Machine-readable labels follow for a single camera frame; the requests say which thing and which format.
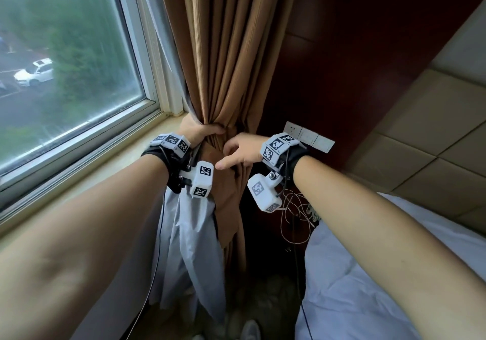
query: person's left hand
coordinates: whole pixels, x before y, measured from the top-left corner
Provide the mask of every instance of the person's left hand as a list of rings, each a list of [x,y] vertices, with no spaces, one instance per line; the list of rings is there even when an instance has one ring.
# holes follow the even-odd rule
[[[204,137],[211,134],[224,134],[225,131],[226,130],[218,124],[198,124],[195,122],[192,115],[188,113],[184,116],[184,119],[182,119],[181,125],[176,133],[184,135],[191,143],[191,148],[194,148],[203,141]]]

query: window sill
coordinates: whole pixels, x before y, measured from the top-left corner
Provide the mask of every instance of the window sill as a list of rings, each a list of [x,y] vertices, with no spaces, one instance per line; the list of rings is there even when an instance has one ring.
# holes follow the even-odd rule
[[[141,135],[135,134],[135,140],[129,138],[110,147],[103,155],[78,170],[74,182],[71,180],[71,183],[66,183],[61,190],[58,186],[55,195],[46,193],[31,205],[19,210],[18,214],[14,214],[3,221],[0,224],[0,234],[3,235],[0,236],[0,250],[34,220],[134,162],[140,157],[150,140],[158,134],[176,131],[182,121],[182,116],[165,119],[166,117],[167,115],[164,113],[159,114],[157,118],[142,129]]]

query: wall socket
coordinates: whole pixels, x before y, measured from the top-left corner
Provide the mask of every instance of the wall socket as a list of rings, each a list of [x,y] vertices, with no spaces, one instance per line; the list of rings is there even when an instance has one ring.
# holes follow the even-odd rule
[[[300,140],[302,143],[305,143],[315,149],[319,149],[319,151],[324,153],[328,153],[334,143],[336,143],[334,140],[323,137],[314,131],[303,128],[300,125],[294,124],[290,121],[287,121],[283,131],[293,136],[295,139]]]

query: parking line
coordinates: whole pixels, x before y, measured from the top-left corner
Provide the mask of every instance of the parking line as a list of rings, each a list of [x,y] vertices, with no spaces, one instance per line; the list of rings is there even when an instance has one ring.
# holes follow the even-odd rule
[[[22,69],[14,69],[14,70],[0,71],[0,74],[13,73],[14,71],[20,71],[20,70],[22,70]]]
[[[4,94],[4,95],[0,96],[0,99],[5,98],[5,97],[10,97],[11,95],[14,95],[14,94],[17,94],[17,93],[20,93],[20,91],[14,91],[14,92],[9,93],[9,94]]]

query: wrist-mounted device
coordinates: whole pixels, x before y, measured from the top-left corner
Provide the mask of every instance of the wrist-mounted device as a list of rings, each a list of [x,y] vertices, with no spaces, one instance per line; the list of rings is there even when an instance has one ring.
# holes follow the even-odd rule
[[[248,180],[248,188],[258,208],[271,213],[282,206],[280,195],[287,187],[294,185],[295,165],[301,157],[309,154],[307,147],[287,133],[276,134],[260,149],[263,163],[270,169],[267,176],[255,174]],[[275,188],[282,184],[277,193]]]
[[[204,198],[211,191],[214,166],[199,161],[195,167],[189,165],[191,143],[184,135],[160,134],[150,142],[142,156],[152,154],[162,160],[169,172],[167,186],[176,194],[188,185],[192,197]]]

